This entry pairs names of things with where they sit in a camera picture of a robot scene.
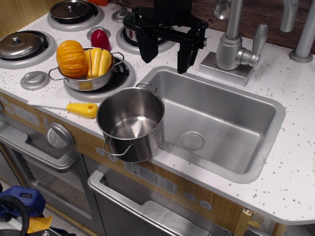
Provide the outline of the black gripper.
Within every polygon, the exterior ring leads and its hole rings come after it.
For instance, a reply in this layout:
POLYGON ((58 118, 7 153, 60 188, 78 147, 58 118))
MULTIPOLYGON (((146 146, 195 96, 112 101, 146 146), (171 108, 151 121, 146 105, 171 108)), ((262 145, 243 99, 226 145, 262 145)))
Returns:
POLYGON ((180 44, 177 71, 187 72, 199 49, 206 45, 208 23, 195 17, 191 0, 155 0, 153 7, 135 6, 136 39, 142 60, 151 62, 158 55, 158 39, 180 44))

